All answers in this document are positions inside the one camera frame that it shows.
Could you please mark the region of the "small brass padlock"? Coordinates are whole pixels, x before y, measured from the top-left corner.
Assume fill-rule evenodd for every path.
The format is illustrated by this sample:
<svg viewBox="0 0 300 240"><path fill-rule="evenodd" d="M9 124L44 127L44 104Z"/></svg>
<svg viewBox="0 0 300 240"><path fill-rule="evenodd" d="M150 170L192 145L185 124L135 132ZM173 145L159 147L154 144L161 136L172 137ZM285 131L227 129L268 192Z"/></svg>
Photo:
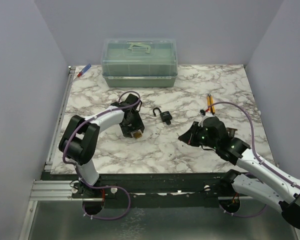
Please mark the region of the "small brass padlock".
<svg viewBox="0 0 300 240"><path fill-rule="evenodd" d="M142 137L142 133L141 132L134 132L133 133L133 137L135 138L135 139L138 139L138 138L141 138Z"/></svg>

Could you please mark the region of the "black padlock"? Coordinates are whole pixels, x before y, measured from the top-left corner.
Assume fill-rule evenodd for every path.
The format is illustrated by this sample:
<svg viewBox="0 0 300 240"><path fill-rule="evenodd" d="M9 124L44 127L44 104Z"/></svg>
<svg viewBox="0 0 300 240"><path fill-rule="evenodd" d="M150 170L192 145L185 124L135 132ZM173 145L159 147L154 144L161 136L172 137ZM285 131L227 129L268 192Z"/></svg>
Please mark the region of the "black padlock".
<svg viewBox="0 0 300 240"><path fill-rule="evenodd" d="M173 119L173 117L172 117L172 115L170 114L169 111L164 111L164 112L162 112L162 111L160 110L159 107L155 107L155 108L152 110L152 113L153 113L153 115L154 115L155 117L157 116L157 115L156 115L156 111L159 112L161 121L162 121L163 123L166 123L167 125L170 125L170 124L171 124L171 120Z"/></svg>

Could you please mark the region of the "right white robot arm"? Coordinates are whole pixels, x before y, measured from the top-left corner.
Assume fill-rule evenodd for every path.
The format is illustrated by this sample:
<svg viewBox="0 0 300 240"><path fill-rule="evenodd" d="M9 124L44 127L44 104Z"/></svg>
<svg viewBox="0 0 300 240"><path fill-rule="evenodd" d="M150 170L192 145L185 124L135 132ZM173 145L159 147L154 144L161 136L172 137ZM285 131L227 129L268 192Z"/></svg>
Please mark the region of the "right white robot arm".
<svg viewBox="0 0 300 240"><path fill-rule="evenodd" d="M224 195L250 196L278 211L287 223L300 230L300 179L268 162L248 143L231 136L216 116L193 122L178 140L192 147L211 148L222 160L254 176L249 178L229 170L220 181Z"/></svg>

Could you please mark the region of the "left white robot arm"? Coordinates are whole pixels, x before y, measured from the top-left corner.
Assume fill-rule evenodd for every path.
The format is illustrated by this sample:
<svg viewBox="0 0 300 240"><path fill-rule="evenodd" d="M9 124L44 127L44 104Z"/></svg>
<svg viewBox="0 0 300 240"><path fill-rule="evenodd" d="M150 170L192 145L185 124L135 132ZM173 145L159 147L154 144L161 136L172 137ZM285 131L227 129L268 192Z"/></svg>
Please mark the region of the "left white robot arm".
<svg viewBox="0 0 300 240"><path fill-rule="evenodd" d="M58 145L62 161L74 166L78 180L84 184L83 191L91 198L97 197L101 191L97 182L100 175L93 163L99 134L118 125L125 138L138 139L145 130L140 116L140 94L132 90L124 94L127 94L125 100L119 98L100 113L72 116Z"/></svg>

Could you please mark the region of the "yellow utility knife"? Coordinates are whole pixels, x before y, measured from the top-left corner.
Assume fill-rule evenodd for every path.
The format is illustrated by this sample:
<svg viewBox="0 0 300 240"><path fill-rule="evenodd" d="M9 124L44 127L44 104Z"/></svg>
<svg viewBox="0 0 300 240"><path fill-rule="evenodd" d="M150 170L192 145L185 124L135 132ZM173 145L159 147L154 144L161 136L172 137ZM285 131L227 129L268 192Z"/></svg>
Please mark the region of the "yellow utility knife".
<svg viewBox="0 0 300 240"><path fill-rule="evenodd" d="M214 115L215 107L212 106L212 104L214 103L212 95L210 93L208 93L206 99L207 99L207 105L208 105L208 109L206 111L210 112L212 115Z"/></svg>

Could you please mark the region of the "green transparent toolbox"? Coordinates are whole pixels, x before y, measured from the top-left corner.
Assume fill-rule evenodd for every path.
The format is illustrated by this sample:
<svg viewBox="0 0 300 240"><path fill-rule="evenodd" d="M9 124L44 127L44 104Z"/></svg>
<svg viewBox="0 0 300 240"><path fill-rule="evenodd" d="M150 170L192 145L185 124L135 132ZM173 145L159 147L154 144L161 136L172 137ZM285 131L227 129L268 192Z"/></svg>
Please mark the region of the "green transparent toolbox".
<svg viewBox="0 0 300 240"><path fill-rule="evenodd" d="M174 39L107 39L100 62L110 88L171 88L178 76Z"/></svg>

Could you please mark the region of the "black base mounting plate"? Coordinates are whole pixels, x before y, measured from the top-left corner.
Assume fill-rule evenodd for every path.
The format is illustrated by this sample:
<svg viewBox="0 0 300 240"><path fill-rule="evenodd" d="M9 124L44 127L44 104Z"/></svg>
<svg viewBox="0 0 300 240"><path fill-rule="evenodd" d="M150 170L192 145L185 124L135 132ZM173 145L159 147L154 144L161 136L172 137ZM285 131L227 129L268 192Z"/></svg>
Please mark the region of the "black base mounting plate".
<svg viewBox="0 0 300 240"><path fill-rule="evenodd" d="M227 173L102 174L96 188L75 183L72 198L107 208L217 208L237 195Z"/></svg>

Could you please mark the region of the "blue red screwdriver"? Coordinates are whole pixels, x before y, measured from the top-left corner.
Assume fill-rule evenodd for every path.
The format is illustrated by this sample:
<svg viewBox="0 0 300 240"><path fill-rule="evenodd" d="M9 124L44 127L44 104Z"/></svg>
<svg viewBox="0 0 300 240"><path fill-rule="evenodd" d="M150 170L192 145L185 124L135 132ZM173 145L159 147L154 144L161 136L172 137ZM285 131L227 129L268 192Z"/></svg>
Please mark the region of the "blue red screwdriver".
<svg viewBox="0 0 300 240"><path fill-rule="evenodd" d="M78 78L80 78L84 73L86 73L90 68L91 68L91 64L87 64L76 76Z"/></svg>

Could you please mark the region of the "aluminium rail left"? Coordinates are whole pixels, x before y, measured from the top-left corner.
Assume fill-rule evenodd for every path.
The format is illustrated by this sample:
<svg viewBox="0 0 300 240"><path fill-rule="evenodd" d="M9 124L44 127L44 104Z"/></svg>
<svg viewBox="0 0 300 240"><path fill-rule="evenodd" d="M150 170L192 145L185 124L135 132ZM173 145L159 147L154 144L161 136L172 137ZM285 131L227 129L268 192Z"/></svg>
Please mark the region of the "aluminium rail left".
<svg viewBox="0 0 300 240"><path fill-rule="evenodd" d="M56 124L53 130L53 136L49 145L48 154L44 162L43 171L38 180L34 180L30 191L29 202L32 205L43 201L71 201L72 200L72 183L77 177L72 173L52 174L54 157L58 147L58 139L61 131L63 118L71 90L72 81L75 78L76 67L70 66L67 77L65 90L61 100L61 106L57 115Z"/></svg>

